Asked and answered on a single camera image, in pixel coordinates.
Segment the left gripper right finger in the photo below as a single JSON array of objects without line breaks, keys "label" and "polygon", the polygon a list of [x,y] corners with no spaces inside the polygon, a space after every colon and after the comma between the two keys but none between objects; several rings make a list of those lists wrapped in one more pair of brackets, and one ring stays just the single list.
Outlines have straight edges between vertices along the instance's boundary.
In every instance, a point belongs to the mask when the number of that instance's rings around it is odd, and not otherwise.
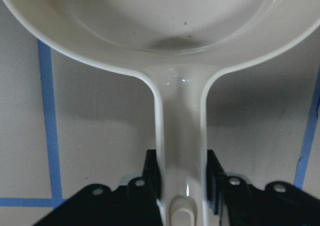
[{"label": "left gripper right finger", "polygon": [[213,150],[207,151],[207,200],[220,225],[319,225],[320,201],[284,181],[260,190],[228,176]]}]

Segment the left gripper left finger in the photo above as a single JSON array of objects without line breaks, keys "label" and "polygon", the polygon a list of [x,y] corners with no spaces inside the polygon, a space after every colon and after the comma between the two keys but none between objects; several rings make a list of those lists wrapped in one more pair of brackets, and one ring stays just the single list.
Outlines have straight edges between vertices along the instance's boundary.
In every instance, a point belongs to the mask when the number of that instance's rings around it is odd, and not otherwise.
[{"label": "left gripper left finger", "polygon": [[36,225],[162,225],[160,194],[156,150],[147,150],[141,176],[116,190],[90,184]]}]

